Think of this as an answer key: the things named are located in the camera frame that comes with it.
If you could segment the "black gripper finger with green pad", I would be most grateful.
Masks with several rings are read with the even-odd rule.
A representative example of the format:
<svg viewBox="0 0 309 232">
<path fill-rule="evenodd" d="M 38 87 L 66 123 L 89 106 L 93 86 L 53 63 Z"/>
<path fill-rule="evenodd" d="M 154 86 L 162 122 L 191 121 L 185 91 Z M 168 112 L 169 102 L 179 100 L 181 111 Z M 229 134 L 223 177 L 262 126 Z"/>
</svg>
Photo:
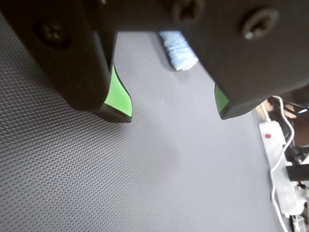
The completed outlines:
<svg viewBox="0 0 309 232">
<path fill-rule="evenodd" d="M 129 123 L 131 97 L 114 66 L 117 34 L 99 0 L 3 0 L 0 11 L 57 92 L 75 110 Z"/>
<path fill-rule="evenodd" d="M 222 119 L 309 83 L 306 0 L 100 0 L 109 31 L 180 31 L 228 99 Z"/>
</svg>

